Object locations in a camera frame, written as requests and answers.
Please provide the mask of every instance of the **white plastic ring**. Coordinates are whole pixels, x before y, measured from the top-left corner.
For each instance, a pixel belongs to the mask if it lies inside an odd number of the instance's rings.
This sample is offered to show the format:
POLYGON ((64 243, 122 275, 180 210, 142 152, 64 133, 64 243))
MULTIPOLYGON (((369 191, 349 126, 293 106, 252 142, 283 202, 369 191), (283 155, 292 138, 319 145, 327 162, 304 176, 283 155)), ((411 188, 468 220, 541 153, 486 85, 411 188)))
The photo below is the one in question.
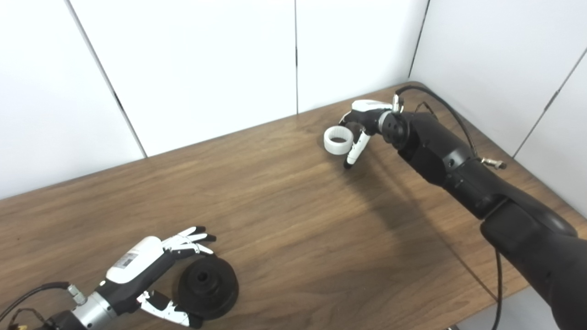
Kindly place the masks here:
POLYGON ((353 146, 353 132, 344 126, 332 126, 324 132, 324 148, 331 154, 345 154, 353 146), (343 139, 334 142, 332 139, 343 139))

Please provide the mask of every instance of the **wood grain surface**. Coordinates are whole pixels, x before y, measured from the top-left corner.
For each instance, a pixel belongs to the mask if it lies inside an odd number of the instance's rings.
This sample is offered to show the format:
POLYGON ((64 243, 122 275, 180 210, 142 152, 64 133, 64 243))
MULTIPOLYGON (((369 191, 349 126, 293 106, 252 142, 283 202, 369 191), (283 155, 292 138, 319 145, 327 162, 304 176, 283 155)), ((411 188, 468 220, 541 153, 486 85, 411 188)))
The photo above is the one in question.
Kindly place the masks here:
MULTIPOLYGON (((357 99, 391 101, 394 90, 357 99)), ((406 110, 421 100, 458 131, 421 93, 406 92, 406 110)), ((209 246, 241 286, 234 309, 204 329, 443 329, 492 304, 495 261, 478 220, 381 138, 351 170, 324 151, 324 130, 350 103, 0 201, 0 305, 48 281, 89 293, 143 237, 192 225, 218 236, 209 246)), ((483 156, 502 155, 474 137, 483 156)), ((585 232, 582 219, 520 166, 510 162, 502 175, 585 232)), ((154 288, 171 294, 188 263, 154 288)), ((527 285, 505 270, 508 293, 527 285)), ((50 315, 72 303, 44 292, 23 306, 50 315)), ((110 328, 182 327, 139 311, 110 328)))

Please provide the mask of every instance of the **black plastic disc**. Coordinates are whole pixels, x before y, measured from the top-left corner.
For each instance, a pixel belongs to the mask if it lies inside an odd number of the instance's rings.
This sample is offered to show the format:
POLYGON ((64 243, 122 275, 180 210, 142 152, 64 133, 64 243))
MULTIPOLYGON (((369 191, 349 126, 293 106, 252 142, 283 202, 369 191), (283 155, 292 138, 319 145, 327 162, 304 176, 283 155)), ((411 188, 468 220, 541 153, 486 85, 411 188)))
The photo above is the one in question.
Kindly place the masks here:
POLYGON ((237 276, 230 264, 217 257, 194 261, 181 275, 179 305, 204 320, 226 314, 238 298, 237 276))

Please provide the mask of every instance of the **white wall panel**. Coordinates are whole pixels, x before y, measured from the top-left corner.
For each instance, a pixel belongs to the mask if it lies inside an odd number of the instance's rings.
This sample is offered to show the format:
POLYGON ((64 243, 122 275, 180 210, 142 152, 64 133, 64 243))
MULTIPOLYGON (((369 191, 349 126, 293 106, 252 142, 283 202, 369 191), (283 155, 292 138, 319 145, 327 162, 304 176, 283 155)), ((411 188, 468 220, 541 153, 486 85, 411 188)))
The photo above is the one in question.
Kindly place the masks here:
POLYGON ((516 160, 587 217, 587 59, 552 102, 516 160))
POLYGON ((63 1, 0 1, 0 198, 142 158, 63 1))
POLYGON ((405 82, 427 0, 298 0, 300 112, 405 82))
POLYGON ((584 0, 431 0, 411 80, 513 154, 587 45, 584 0))
POLYGON ((72 5, 149 156, 296 113, 294 0, 72 5))

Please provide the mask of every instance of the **barcode label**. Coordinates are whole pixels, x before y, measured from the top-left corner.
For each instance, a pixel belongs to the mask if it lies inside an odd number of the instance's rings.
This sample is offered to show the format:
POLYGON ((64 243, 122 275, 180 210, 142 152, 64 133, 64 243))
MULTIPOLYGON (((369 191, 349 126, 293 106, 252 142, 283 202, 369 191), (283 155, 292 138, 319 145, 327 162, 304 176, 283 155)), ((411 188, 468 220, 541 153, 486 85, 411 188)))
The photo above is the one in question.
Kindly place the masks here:
POLYGON ((127 254, 123 255, 121 259, 116 261, 116 263, 114 264, 114 267, 120 268, 120 269, 125 269, 128 265, 130 265, 131 262, 133 262, 133 260, 137 256, 138 256, 138 254, 136 254, 136 253, 127 253, 127 254))

